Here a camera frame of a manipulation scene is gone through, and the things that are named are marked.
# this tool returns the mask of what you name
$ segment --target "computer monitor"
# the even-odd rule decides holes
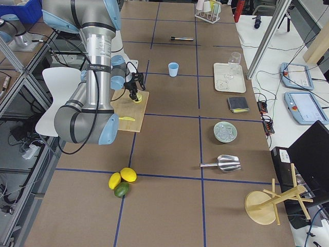
[[[305,203],[305,206],[321,204],[329,209],[329,130],[322,122],[316,121],[287,152],[290,161],[314,194],[314,202]]]

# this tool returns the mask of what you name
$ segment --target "blue cup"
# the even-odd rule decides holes
[[[179,68],[178,63],[170,63],[170,64],[168,64],[169,75],[171,77],[177,76],[178,68]]]

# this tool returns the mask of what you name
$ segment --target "wooden cutting board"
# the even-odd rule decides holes
[[[116,90],[113,94],[112,100],[117,99],[122,95],[124,89]],[[114,112],[118,114],[119,117],[132,117],[135,121],[130,120],[119,120],[119,130],[140,132],[142,128],[144,113],[146,105],[149,98],[149,92],[138,91],[142,95],[142,101],[140,103],[135,103],[129,97],[129,91],[126,90],[124,95],[111,102]]]

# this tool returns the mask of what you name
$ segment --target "red cylinder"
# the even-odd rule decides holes
[[[239,21],[240,15],[243,10],[243,6],[245,5],[245,0],[239,0],[237,5],[236,5],[236,10],[234,13],[234,21],[237,23]]]

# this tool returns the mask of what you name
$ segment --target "silver scoop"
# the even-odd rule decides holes
[[[222,172],[232,172],[241,169],[237,156],[222,154],[218,156],[217,163],[201,163],[200,167],[217,166]]]

